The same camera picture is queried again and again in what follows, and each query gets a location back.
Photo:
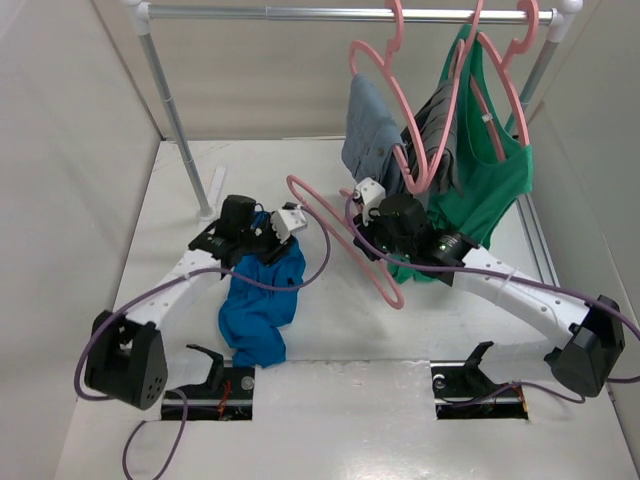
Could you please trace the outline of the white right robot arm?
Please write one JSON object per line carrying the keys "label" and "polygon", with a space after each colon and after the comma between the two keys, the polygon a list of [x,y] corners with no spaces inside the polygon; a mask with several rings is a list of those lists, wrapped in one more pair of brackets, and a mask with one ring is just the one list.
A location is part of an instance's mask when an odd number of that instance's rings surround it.
{"label": "white right robot arm", "polygon": [[625,348],[627,320],[606,296],[590,298],[522,274],[469,236],[436,229],[408,194],[352,193],[346,212],[355,243],[372,259],[413,269],[483,298],[524,321],[552,345],[552,376],[581,397],[596,397]]}

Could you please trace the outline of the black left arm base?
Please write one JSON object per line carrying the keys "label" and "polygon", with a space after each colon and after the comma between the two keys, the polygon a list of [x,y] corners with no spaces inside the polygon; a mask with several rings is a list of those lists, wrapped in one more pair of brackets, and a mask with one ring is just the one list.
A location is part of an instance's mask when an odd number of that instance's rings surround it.
{"label": "black left arm base", "polygon": [[168,360],[160,406],[163,421],[250,421],[255,369],[234,367],[205,347],[189,344]]}

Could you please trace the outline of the blue t shirt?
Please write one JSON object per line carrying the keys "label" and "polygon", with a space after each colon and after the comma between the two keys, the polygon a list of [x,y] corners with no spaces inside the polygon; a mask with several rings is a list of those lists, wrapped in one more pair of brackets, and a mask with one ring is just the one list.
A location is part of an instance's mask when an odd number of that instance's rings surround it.
{"label": "blue t shirt", "polygon": [[[246,256],[235,271],[266,285],[292,287],[303,281],[306,260],[297,241],[291,250],[272,266],[263,265],[256,256]],[[286,344],[280,329],[292,323],[298,293],[265,290],[236,277],[230,282],[226,300],[218,313],[223,339],[234,351],[236,368],[266,368],[286,360]]]}

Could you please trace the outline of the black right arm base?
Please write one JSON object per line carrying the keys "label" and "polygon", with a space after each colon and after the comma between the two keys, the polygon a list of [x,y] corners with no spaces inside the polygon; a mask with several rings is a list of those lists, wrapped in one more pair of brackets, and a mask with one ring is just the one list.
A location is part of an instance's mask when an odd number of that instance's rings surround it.
{"label": "black right arm base", "polygon": [[520,387],[493,382],[481,369],[492,341],[479,343],[464,360],[430,363],[435,414],[438,420],[528,420]]}

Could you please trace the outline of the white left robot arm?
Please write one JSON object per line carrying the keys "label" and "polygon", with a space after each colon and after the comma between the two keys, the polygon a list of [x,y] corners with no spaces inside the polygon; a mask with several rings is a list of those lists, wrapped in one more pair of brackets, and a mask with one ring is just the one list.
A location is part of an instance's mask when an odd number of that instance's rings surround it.
{"label": "white left robot arm", "polygon": [[307,220],[295,203],[274,211],[256,206],[250,197],[227,196],[219,216],[188,243],[157,286],[95,318],[74,380],[82,398],[149,409],[169,380],[168,332],[200,296],[225,277],[271,290],[266,282],[240,273],[239,263],[253,257],[274,265],[291,250]]}

